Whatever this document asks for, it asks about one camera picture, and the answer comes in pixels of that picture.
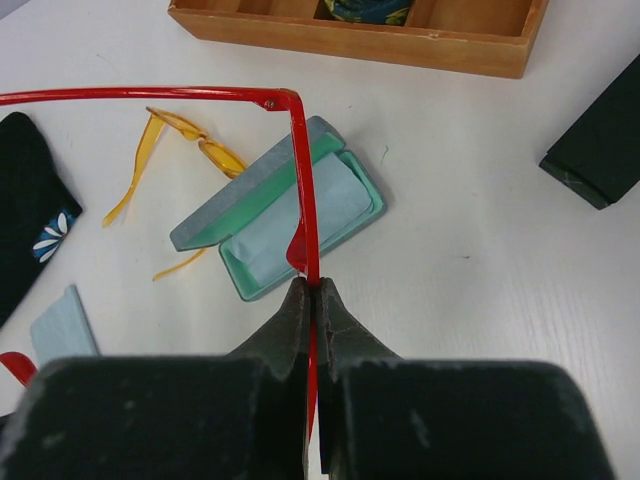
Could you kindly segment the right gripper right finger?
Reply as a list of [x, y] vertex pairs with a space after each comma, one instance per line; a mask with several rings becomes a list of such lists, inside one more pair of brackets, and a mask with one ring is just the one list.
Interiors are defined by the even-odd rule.
[[313, 292], [321, 469], [332, 479], [611, 479], [578, 385], [530, 360], [404, 359]]

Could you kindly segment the grey-blue glasses case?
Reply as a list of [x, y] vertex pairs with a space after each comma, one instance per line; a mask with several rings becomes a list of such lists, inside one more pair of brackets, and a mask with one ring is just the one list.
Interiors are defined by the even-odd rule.
[[[307, 119], [321, 253], [375, 222], [387, 202], [341, 134]], [[299, 220], [292, 139], [284, 137], [170, 233], [178, 251], [218, 249], [240, 298], [255, 301], [295, 276], [286, 252]]]

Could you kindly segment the orange sunglasses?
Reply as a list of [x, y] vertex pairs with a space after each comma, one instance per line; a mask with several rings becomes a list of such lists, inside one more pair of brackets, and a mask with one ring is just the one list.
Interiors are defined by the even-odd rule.
[[247, 168], [247, 163], [232, 149], [215, 140], [207, 130], [187, 118], [166, 110], [147, 107], [149, 119], [140, 137], [135, 157], [133, 175], [127, 192], [104, 217], [102, 226], [109, 227], [131, 202], [142, 179], [154, 148], [166, 127], [176, 130], [184, 139], [195, 142], [203, 155], [227, 178], [233, 180]]

